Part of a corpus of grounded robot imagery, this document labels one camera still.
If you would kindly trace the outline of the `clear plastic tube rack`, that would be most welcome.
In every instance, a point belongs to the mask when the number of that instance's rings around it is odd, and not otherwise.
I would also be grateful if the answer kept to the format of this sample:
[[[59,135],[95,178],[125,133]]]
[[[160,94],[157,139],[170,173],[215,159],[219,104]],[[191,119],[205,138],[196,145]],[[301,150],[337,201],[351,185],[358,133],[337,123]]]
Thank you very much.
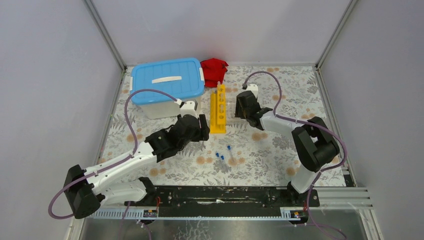
[[[236,115],[236,100],[230,99],[226,101],[226,123],[234,124],[239,118],[235,117]]]

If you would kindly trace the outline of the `test tube blue cap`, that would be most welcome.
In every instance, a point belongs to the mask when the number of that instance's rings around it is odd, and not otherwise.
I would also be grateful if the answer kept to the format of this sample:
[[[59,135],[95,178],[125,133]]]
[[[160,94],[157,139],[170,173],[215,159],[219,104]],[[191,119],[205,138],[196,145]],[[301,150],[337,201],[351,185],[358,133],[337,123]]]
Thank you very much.
[[[222,158],[220,157],[220,154],[218,152],[216,152],[215,155],[217,159],[214,163],[214,168],[216,168],[217,171],[219,171],[221,169]]]
[[[220,159],[221,159],[220,169],[221,169],[222,173],[227,173],[228,172],[228,166],[225,162],[225,157],[223,155],[221,155]]]
[[[234,159],[233,152],[232,152],[232,147],[230,145],[227,145],[227,150],[228,150],[228,153],[229,153],[229,160],[228,160],[228,162],[231,162]]]

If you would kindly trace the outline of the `blue plastic bin lid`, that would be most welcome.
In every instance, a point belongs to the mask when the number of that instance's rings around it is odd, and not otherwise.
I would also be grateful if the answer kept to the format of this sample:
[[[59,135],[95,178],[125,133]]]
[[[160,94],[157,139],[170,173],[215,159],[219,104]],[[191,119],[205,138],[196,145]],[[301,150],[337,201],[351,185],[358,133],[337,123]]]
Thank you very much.
[[[203,69],[196,58],[179,58],[139,64],[130,74],[130,93],[154,89],[176,99],[200,97],[205,91]]]

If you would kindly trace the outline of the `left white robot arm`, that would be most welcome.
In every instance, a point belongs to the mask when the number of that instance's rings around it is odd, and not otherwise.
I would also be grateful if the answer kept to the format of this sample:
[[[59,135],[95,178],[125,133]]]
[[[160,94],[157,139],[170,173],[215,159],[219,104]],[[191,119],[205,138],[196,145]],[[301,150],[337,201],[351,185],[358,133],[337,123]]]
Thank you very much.
[[[64,194],[76,219],[86,218],[100,207],[118,203],[156,203],[157,191],[148,177],[119,182],[136,169],[175,156],[190,142],[207,141],[210,129],[204,114],[178,115],[175,124],[158,130],[142,141],[135,152],[128,151],[108,162],[86,169],[75,165],[68,170]]]

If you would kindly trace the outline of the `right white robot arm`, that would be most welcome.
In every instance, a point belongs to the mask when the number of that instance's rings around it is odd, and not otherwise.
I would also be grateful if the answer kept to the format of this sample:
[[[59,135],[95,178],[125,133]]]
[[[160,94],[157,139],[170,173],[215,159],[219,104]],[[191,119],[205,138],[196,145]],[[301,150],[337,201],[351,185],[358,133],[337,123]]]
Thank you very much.
[[[236,96],[235,117],[245,119],[253,128],[281,135],[291,136],[300,160],[299,171],[289,182],[287,201],[293,206],[301,205],[306,199],[306,191],[324,165],[330,163],[340,148],[333,135],[320,117],[308,121],[288,119],[274,114],[269,107],[260,107],[257,97],[251,90]]]

